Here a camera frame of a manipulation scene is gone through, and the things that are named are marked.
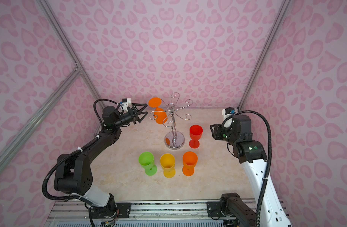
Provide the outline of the red wine glass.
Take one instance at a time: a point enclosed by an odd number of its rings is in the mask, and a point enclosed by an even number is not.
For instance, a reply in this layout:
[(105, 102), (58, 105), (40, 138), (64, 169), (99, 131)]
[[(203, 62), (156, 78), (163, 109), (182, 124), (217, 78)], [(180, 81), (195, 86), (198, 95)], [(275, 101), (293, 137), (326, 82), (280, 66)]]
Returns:
[(199, 125), (193, 125), (189, 130), (190, 138), (189, 146), (191, 148), (198, 148), (200, 146), (200, 138), (202, 137), (203, 128)]

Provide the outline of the orange wine glass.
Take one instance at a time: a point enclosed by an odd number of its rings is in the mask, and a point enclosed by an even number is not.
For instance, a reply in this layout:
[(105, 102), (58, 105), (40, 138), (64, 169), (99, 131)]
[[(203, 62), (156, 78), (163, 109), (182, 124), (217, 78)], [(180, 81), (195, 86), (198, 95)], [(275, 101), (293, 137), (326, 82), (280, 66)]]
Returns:
[(167, 122), (167, 112), (160, 108), (162, 100), (154, 97), (149, 100), (148, 105), (154, 110), (150, 113), (150, 119), (155, 120), (157, 124), (164, 124)]
[(198, 162), (198, 156), (192, 151), (188, 151), (183, 155), (183, 174), (185, 176), (192, 176), (195, 171), (196, 164)]

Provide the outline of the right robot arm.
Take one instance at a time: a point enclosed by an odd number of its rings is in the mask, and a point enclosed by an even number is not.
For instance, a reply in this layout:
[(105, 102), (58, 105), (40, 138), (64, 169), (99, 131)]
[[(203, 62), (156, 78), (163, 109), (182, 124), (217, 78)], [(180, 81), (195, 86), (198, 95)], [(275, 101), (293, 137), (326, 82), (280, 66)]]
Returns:
[(234, 217), (234, 223), (242, 227), (290, 227), (287, 217), (270, 177), (272, 146), (267, 149), (253, 140), (249, 112), (233, 114), (221, 124), (210, 126), (213, 139), (232, 146), (232, 155), (239, 160), (249, 179), (255, 200), (253, 211), (236, 193), (223, 194), (219, 207), (208, 213), (211, 218)]

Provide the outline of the green wine glass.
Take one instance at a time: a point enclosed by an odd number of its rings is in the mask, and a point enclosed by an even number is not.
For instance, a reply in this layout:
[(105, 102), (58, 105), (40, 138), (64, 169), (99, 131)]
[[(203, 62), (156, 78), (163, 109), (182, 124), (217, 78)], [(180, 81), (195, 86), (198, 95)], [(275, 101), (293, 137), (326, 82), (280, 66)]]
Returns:
[(143, 152), (138, 157), (139, 164), (145, 169), (145, 173), (148, 176), (153, 176), (157, 172), (157, 166), (155, 165), (155, 158), (151, 152)]

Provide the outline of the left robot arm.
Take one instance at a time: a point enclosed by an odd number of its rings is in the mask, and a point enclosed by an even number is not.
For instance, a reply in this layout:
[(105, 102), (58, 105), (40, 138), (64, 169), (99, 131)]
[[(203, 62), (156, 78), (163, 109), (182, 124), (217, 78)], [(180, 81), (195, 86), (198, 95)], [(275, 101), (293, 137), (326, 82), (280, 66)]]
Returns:
[(55, 201), (77, 199), (83, 201), (89, 218), (117, 218), (119, 209), (112, 194), (102, 191), (93, 184), (91, 163), (109, 146), (118, 141), (121, 128), (141, 123), (148, 115), (147, 104), (130, 103), (123, 99), (98, 114), (101, 130), (82, 147), (70, 154), (58, 157), (56, 165), (48, 172), (43, 184), (43, 195)]

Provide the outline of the yellow wine glass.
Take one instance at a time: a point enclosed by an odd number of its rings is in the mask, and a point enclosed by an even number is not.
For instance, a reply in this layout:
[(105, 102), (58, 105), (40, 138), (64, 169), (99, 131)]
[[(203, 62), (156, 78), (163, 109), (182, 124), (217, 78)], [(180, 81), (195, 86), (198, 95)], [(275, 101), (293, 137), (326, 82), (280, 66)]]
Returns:
[(175, 157), (172, 154), (164, 154), (160, 158), (160, 165), (166, 178), (175, 176)]

